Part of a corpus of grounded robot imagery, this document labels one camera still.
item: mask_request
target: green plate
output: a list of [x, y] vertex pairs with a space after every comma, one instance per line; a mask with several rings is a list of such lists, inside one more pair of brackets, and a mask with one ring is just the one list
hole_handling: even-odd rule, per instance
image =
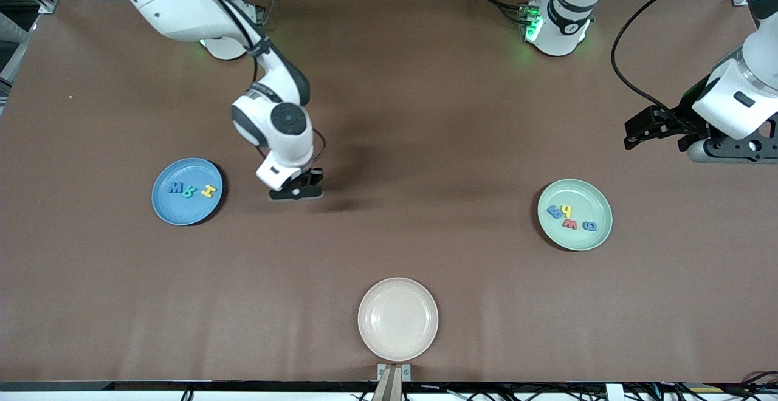
[[[570, 207], [569, 218], [562, 213], [563, 205]], [[560, 179], [548, 185], [537, 202], [537, 218], [548, 237], [573, 251], [597, 248], [613, 227], [608, 199], [594, 185], [577, 179]]]

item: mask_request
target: white plate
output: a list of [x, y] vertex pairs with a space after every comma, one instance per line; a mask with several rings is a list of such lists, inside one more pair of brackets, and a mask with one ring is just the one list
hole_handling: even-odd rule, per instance
[[358, 324], [362, 340], [378, 357], [407, 362], [433, 343], [437, 305], [433, 295], [413, 279], [384, 279], [362, 298]]

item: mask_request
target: red letter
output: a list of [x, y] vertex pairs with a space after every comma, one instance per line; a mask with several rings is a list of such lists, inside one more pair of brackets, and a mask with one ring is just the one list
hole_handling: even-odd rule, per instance
[[562, 222], [562, 226], [570, 229], [578, 229], [578, 224], [573, 219], [565, 219], [565, 221]]

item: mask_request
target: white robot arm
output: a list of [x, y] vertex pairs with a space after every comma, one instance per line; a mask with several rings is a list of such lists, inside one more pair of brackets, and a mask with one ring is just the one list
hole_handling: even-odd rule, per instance
[[778, 0], [748, 0], [748, 8], [757, 29], [677, 107], [652, 105], [626, 122], [626, 149], [682, 134], [678, 147], [695, 162], [778, 163]]
[[586, 38], [591, 13], [599, 0], [533, 0], [539, 14], [525, 31], [527, 42], [541, 52], [564, 56]]
[[230, 38], [256, 59], [265, 74], [232, 106], [235, 129], [256, 147], [270, 149], [256, 176], [270, 199], [317, 198], [322, 169], [311, 169], [314, 130], [303, 107], [309, 100], [305, 75], [269, 38], [226, 0], [130, 0], [159, 33], [176, 41]]

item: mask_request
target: green led light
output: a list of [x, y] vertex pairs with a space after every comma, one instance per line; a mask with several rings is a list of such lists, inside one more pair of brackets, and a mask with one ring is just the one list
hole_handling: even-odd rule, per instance
[[537, 39], [537, 35], [540, 33], [541, 27], [543, 27], [543, 17], [539, 16], [532, 24], [527, 26], [527, 33], [525, 38], [527, 38], [528, 41], [535, 41]]

